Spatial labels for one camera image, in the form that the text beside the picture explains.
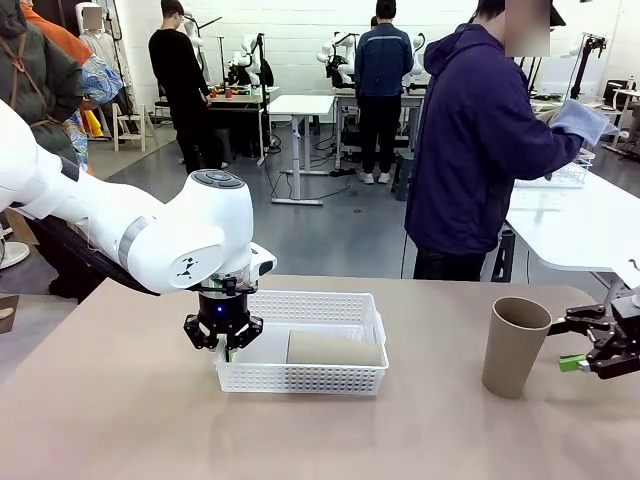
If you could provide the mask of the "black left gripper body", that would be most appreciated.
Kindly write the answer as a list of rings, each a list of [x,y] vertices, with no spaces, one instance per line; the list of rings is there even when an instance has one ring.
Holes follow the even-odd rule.
[[[237,334],[249,325],[247,294],[199,293],[198,319],[215,334]]]

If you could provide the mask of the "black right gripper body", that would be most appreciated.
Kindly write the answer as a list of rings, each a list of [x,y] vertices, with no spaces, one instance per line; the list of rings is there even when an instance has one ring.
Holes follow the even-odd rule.
[[[611,303],[609,329],[592,330],[590,371],[600,379],[613,379],[639,371],[639,299],[624,297]]]

